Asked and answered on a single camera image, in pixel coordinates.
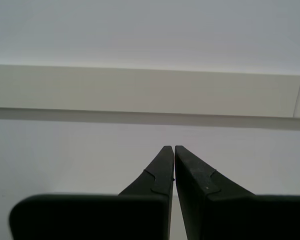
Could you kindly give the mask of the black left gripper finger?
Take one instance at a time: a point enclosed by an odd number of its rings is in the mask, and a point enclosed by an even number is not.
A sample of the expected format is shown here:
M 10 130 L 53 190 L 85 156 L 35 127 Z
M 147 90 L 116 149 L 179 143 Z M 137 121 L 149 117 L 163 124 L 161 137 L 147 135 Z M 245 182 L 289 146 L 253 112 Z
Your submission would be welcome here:
M 175 177 L 189 240 L 300 240 L 300 195 L 256 195 L 181 145 Z
M 15 240 L 167 240 L 170 237 L 174 151 L 164 146 L 117 195 L 38 194 L 9 214 Z

